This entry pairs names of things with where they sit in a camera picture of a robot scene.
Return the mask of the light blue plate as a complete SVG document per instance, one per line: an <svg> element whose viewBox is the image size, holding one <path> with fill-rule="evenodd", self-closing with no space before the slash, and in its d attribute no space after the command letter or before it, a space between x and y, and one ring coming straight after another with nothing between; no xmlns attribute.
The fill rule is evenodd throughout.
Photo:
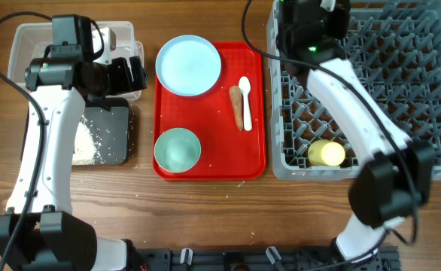
<svg viewBox="0 0 441 271"><path fill-rule="evenodd" d="M215 46L197 35L181 35L165 43L157 54L157 79L178 96L209 91L221 75L221 56Z"/></svg>

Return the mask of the white rice pile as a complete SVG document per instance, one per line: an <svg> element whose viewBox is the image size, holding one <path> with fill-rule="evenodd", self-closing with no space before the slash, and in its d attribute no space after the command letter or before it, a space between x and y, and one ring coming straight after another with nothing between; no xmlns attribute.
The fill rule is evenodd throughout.
<svg viewBox="0 0 441 271"><path fill-rule="evenodd" d="M82 116L75 136L73 166L120 165L126 162L129 121L99 112Z"/></svg>

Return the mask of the mint green bowl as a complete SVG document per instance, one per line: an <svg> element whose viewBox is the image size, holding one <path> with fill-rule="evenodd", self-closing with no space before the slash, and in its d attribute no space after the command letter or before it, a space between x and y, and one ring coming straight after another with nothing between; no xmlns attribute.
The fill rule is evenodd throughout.
<svg viewBox="0 0 441 271"><path fill-rule="evenodd" d="M201 142L197 135L180 127L163 132L154 144L155 161L169 173L192 169L198 163L201 153Z"/></svg>

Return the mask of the white plastic spoon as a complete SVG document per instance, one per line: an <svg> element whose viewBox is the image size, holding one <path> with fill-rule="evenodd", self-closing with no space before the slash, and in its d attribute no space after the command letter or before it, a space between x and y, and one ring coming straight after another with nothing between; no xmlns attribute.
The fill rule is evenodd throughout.
<svg viewBox="0 0 441 271"><path fill-rule="evenodd" d="M243 122L244 129L246 131L251 131L253 128L252 119L251 119L251 110L248 95L251 91L251 84L249 79L246 76L242 76L239 79L239 88L242 93L242 101L243 101Z"/></svg>

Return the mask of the yellow plastic cup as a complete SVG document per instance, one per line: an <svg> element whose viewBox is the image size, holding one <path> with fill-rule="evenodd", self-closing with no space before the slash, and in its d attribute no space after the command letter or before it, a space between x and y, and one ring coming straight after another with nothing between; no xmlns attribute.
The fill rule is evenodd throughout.
<svg viewBox="0 0 441 271"><path fill-rule="evenodd" d="M345 149L337 142L317 140L308 149L308 159L313 166L339 166L345 159Z"/></svg>

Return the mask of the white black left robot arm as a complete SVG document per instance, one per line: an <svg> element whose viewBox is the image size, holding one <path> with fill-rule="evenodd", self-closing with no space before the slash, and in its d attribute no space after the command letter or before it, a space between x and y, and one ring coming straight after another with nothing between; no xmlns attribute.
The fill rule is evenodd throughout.
<svg viewBox="0 0 441 271"><path fill-rule="evenodd" d="M146 270L128 239L103 239L76 218L71 165L86 105L108 110L107 98L143 90L148 77L138 56L102 61L93 46L98 24L76 14L51 18L53 43L33 59L19 92L29 116L20 172L0 215L0 269Z"/></svg>

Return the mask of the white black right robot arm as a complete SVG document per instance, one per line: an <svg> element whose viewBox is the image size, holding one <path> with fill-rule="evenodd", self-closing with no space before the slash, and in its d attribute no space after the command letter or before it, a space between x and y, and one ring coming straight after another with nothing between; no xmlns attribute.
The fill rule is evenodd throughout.
<svg viewBox="0 0 441 271"><path fill-rule="evenodd" d="M347 1L279 1L275 49L288 74L306 82L351 144L360 171L348 192L353 211L333 240L339 266L370 262L386 236L406 218L418 220L428 203L434 150L394 124L364 88L341 47L351 5Z"/></svg>

